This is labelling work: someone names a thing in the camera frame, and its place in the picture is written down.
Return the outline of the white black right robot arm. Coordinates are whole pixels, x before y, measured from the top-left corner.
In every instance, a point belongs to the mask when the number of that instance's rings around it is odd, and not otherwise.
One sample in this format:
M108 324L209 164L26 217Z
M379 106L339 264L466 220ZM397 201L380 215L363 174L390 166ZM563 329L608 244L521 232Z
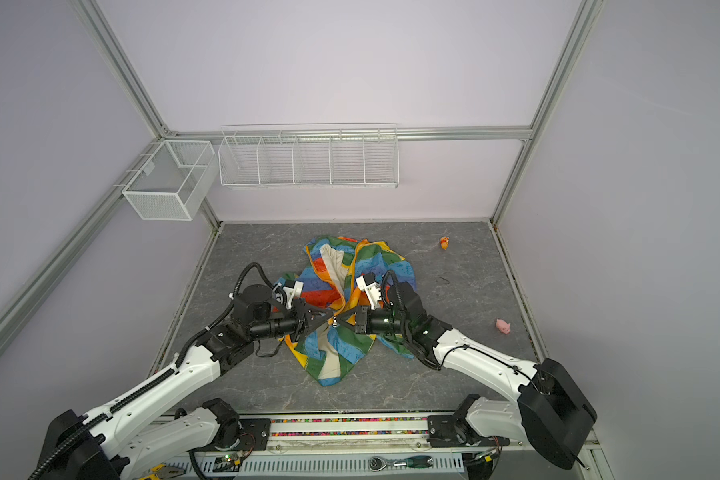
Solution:
M561 363L535 363L489 348L429 314L408 284L390 291L386 306L356 306L335 315L333 324L361 335L393 334L425 366L455 370L506 400L506 409L497 411L481 396L467 399L454 414L467 433L527 442L561 469L578 464L597 413Z

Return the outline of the yellow handled pliers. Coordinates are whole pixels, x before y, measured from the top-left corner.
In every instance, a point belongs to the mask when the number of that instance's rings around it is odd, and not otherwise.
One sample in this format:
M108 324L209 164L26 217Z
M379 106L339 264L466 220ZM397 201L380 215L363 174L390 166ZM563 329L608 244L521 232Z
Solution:
M186 470L177 466L160 464L152 468L142 480L172 480L185 474Z

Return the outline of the multicolour patchwork jacket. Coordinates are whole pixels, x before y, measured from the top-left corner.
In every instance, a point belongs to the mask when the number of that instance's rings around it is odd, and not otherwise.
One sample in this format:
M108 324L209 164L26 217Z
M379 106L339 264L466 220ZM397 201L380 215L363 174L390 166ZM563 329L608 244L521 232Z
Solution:
M388 270L393 270L400 281L416 285L412 265L384 241L319 236L304 250L308 266L299 273L284 273L278 282L301 282L302 299L336 314L369 304L367 295L356 285L356 278L361 275L371 273L380 280ZM413 357L398 335L359 335L343 325L323 325L299 341L287 337L285 344L323 387L339 383L376 344L405 359Z

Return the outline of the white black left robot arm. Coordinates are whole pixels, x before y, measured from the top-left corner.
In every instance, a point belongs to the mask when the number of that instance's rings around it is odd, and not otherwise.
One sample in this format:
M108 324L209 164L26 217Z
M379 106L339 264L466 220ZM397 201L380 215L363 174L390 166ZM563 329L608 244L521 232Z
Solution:
M67 410L49 425L33 479L126 479L139 473L143 448L134 440L169 407L209 384L254 352L265 338L308 335L333 312L255 284L234 292L223 312L195 333L174 360L116 398L78 415Z

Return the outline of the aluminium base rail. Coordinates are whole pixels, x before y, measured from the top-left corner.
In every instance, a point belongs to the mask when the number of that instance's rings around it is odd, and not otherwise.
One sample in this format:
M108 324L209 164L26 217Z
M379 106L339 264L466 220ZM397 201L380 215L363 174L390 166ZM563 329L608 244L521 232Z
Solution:
M435 473L472 479L491 477L503 454L515 450L530 450L544 459L527 442L467 433L456 422L455 412L236 416L201 407L177 419L161 417L140 433L134 442L144 450L138 458L143 468L126 479L142 479L160 464L184 468L185 474L176 479L384 478ZM590 433L578 464L570 470L588 472L587 450L593 444ZM242 460L238 472L212 471L214 460L225 455ZM380 472L368 466L374 456L416 455L433 457L434 466Z

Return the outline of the small white mesh basket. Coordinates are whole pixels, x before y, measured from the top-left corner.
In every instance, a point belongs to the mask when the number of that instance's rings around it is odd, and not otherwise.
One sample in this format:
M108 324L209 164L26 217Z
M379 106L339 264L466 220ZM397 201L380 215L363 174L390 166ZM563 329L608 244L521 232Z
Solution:
M123 195L143 220L191 221L218 169L211 142L163 140L125 184Z

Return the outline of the green handled ratchet wrench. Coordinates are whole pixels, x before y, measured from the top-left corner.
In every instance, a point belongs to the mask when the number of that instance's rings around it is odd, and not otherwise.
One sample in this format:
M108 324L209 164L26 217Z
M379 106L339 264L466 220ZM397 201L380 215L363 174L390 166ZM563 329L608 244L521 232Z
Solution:
M369 460L368 466L373 472L396 468L427 469L434 466L434 458L428 455L416 455L400 459L387 459L374 456Z

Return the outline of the small pink toy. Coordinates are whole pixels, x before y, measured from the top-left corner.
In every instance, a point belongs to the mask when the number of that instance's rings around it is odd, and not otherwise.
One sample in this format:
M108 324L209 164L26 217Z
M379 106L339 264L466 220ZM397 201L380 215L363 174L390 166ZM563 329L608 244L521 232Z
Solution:
M504 335L511 333L511 324L504 321L503 319L495 320L495 328Z

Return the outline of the green circuit board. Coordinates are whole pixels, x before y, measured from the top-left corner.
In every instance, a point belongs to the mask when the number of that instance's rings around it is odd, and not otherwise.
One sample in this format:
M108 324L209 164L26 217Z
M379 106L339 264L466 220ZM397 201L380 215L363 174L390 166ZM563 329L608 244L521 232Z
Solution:
M214 465L212 471L214 473L223 473L223 472L238 472L240 470L242 464L242 460L238 457L233 457L230 455L225 455L221 457L217 457L214 460Z

